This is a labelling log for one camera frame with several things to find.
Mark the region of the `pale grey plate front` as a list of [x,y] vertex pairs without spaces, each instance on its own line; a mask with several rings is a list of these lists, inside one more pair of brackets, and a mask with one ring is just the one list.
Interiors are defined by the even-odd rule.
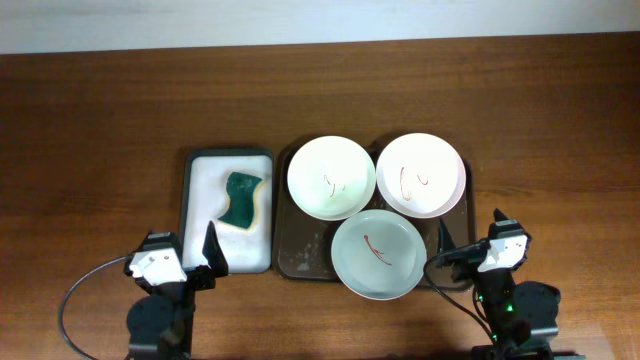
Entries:
[[366,210],[345,220],[331,244],[338,278],[371,300],[393,300],[412,291],[424,276],[424,240],[406,218],[387,210]]

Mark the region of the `green and yellow sponge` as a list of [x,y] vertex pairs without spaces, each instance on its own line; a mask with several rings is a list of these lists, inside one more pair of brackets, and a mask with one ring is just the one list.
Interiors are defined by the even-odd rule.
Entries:
[[258,176],[232,172],[225,187],[228,207],[218,220],[242,230],[251,228],[256,214],[254,196],[262,182]]

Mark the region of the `white plate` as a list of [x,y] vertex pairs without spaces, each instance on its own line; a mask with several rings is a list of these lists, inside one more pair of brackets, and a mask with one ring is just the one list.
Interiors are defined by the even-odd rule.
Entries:
[[371,156],[355,141],[321,136],[302,145],[291,158],[286,183],[294,203],[325,221],[346,219],[371,200],[375,186]]
[[462,198],[466,170],[457,150],[431,134],[392,140],[376,162],[377,187],[394,210],[413,218],[439,217]]

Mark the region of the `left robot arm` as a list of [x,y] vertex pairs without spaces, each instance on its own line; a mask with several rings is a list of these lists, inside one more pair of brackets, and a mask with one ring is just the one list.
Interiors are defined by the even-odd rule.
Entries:
[[126,257],[124,274],[147,293],[127,315],[128,359],[191,357],[195,294],[214,289],[229,269],[213,223],[205,232],[203,265],[185,269],[182,252],[175,233],[149,233]]

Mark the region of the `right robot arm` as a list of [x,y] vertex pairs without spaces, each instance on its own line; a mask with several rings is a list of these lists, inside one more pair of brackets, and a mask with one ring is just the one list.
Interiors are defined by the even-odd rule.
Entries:
[[514,281],[527,260],[532,237],[501,210],[493,212],[488,235],[472,244],[442,252],[430,260],[450,267],[452,280],[471,281],[471,314],[491,341],[475,346],[472,359],[555,359],[550,343],[558,335],[560,291],[548,284]]

